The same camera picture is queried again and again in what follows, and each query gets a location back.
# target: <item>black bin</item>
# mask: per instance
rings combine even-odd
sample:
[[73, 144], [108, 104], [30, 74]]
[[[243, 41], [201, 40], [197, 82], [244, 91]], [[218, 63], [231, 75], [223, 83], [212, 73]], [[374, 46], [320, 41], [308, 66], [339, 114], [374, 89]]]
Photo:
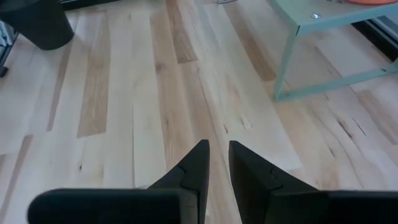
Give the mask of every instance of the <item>black bin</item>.
[[62, 47], [74, 35], [57, 0], [0, 0], [0, 20], [42, 50]]

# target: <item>orange object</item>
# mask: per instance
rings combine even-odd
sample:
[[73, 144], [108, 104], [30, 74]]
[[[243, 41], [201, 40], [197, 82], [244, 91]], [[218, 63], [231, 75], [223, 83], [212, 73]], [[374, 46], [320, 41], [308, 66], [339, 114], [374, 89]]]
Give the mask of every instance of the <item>orange object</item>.
[[348, 2], [358, 4], [389, 4], [393, 2], [398, 2], [398, 0], [348, 0]]

